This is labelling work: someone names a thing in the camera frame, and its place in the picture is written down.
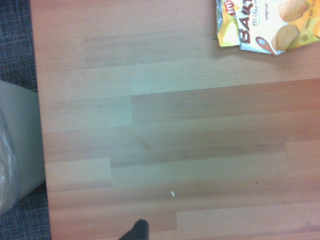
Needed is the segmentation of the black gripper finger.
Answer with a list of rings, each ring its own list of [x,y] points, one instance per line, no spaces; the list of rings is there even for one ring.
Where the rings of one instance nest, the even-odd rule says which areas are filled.
[[[119,240],[149,240],[149,223],[139,219]]]

